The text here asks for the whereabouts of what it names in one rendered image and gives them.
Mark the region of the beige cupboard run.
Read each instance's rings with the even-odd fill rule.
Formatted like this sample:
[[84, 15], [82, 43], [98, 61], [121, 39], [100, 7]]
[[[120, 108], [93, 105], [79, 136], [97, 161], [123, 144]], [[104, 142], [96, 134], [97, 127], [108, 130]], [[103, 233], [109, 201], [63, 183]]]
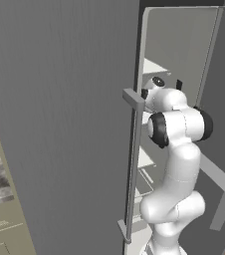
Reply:
[[1, 141], [0, 255], [37, 255]]

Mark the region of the grey fridge door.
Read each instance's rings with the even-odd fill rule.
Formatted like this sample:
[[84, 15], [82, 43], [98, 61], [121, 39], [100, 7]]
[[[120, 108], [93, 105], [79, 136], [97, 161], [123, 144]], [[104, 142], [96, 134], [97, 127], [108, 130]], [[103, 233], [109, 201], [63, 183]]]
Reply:
[[[200, 108], [214, 122], [212, 136], [199, 144], [200, 149], [202, 154], [225, 172], [225, 8], [222, 10]], [[225, 222], [220, 231], [210, 228], [222, 190], [202, 169], [196, 189], [205, 199], [206, 210], [184, 229], [180, 244], [188, 255], [224, 255]]]

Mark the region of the white fridge shelf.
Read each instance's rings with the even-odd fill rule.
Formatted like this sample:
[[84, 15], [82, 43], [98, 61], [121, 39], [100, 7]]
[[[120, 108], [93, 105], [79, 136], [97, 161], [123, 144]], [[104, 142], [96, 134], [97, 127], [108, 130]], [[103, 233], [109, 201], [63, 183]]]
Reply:
[[149, 157], [149, 155], [143, 150], [143, 148], [140, 147], [137, 167], [142, 168], [149, 165], [155, 165], [155, 162]]
[[155, 64], [151, 62], [150, 60], [145, 59], [143, 62], [143, 71], [142, 73], [144, 75], [150, 75], [150, 74], [158, 74], [158, 73], [165, 73], [168, 76], [171, 75], [171, 72], [162, 68], [158, 64]]

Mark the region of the large grey freezer door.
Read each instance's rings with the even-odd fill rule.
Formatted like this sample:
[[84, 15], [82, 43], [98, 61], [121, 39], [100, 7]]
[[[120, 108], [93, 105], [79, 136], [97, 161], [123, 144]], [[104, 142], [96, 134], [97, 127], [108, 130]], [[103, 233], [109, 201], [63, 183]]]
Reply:
[[37, 255], [122, 255], [138, 0], [0, 0], [0, 141]]

